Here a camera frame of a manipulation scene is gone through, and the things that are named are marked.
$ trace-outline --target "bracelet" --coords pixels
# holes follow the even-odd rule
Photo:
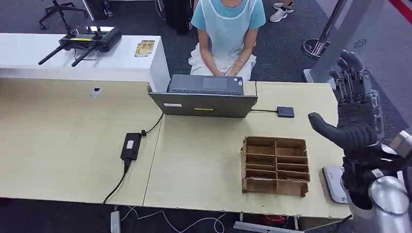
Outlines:
[[[236,59],[236,61],[241,61],[241,62],[242,62],[242,65],[244,65],[244,60],[238,58],[238,59]]]
[[[242,59],[237,59],[237,60],[235,61],[235,64],[238,65],[238,66],[240,66],[240,67],[242,67],[242,66],[244,66],[244,61],[243,61]]]

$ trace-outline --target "gold card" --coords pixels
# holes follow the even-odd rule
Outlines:
[[[154,40],[142,40],[137,44],[135,57],[147,57],[153,51]]]

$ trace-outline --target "laptop touchpad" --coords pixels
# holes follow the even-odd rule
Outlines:
[[[203,78],[203,88],[209,90],[226,90],[226,78]]]

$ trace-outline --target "laptop keyboard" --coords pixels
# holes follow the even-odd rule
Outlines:
[[[174,89],[172,93],[186,93],[186,94],[217,94],[217,95],[240,95],[237,91],[204,91],[204,90],[187,90]]]

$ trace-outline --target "white counter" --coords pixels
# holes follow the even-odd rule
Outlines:
[[[76,67],[71,67],[74,50],[62,50],[39,66],[63,36],[0,33],[0,78],[149,82],[153,91],[166,91],[170,76],[160,36],[123,35],[109,52],[98,52],[97,61]],[[135,57],[141,40],[155,41],[148,57]]]

